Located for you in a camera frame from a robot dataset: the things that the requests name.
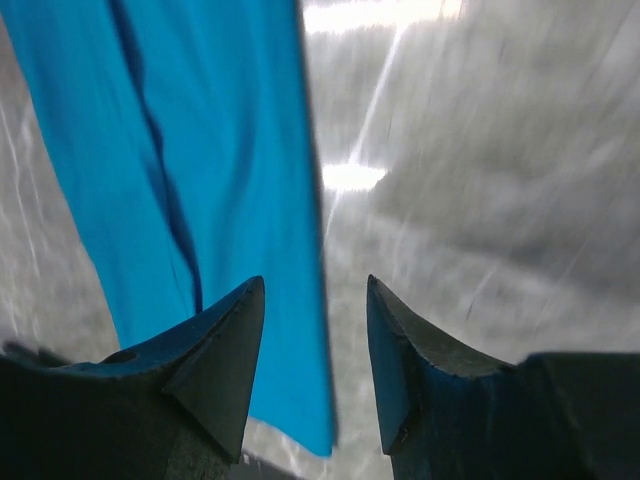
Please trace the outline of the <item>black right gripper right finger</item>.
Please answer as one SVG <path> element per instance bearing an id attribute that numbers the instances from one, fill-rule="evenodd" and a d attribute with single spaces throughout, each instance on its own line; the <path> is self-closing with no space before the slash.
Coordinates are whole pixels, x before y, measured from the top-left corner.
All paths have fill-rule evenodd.
<path id="1" fill-rule="evenodd" d="M 397 479 L 635 479 L 639 357 L 542 352 L 509 364 L 412 311 L 376 277 L 367 335 Z"/>

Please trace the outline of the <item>blue t shirt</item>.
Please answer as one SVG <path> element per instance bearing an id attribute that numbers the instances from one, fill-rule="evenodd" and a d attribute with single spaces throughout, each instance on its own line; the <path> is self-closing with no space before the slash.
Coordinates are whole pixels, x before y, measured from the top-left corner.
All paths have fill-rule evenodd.
<path id="1" fill-rule="evenodd" d="M 44 143 L 130 347 L 265 282 L 250 415 L 335 442 L 295 1 L 5 1 Z"/>

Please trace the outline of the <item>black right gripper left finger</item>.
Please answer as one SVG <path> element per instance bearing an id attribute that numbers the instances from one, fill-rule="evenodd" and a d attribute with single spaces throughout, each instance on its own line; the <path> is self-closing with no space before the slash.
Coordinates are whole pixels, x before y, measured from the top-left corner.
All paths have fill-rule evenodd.
<path id="1" fill-rule="evenodd" d="M 225 479 L 241 456 L 264 320 L 253 277 L 98 363 L 1 347 L 5 479 Z"/>

